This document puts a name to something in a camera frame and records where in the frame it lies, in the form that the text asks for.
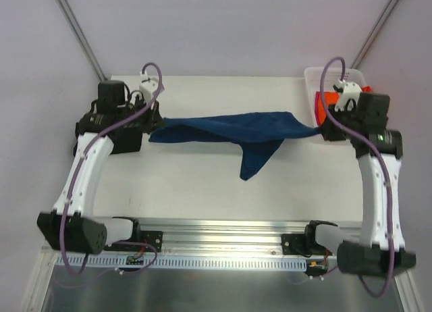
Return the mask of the blue t shirt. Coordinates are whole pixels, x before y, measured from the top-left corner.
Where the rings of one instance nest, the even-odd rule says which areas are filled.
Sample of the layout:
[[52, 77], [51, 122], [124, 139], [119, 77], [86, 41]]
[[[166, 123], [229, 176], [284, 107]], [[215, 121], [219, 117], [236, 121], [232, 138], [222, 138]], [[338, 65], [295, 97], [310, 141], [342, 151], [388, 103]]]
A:
[[240, 179], [255, 176], [285, 140], [319, 134], [287, 111], [254, 112], [201, 118], [166, 118], [165, 126], [153, 132], [150, 142], [229, 142], [242, 150]]

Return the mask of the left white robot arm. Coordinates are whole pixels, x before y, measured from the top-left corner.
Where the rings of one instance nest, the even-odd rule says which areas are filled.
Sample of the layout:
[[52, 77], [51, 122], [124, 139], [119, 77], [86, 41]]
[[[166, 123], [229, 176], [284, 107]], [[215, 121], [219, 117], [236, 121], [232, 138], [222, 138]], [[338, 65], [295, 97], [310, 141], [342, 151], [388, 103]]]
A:
[[39, 213], [36, 221], [52, 249], [99, 254], [140, 246], [136, 218], [96, 220], [93, 207], [108, 156], [139, 152], [144, 134], [164, 125], [154, 98], [162, 91], [158, 80], [146, 76], [133, 91], [121, 80], [99, 83], [97, 99], [75, 127], [74, 161], [65, 186], [52, 210]]

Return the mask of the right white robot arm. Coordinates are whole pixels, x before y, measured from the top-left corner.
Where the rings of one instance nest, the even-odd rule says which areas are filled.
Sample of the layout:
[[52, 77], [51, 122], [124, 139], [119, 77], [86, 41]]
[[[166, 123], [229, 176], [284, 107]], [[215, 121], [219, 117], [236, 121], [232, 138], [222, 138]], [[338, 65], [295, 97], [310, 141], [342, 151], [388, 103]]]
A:
[[386, 278], [416, 265], [406, 251], [398, 209], [398, 180], [403, 156], [402, 134], [387, 128], [390, 97], [379, 93], [340, 92], [329, 106], [333, 116], [320, 127], [326, 141], [349, 140], [362, 180], [362, 226], [355, 240], [332, 222], [310, 221], [302, 237], [312, 255], [334, 253], [344, 274]]

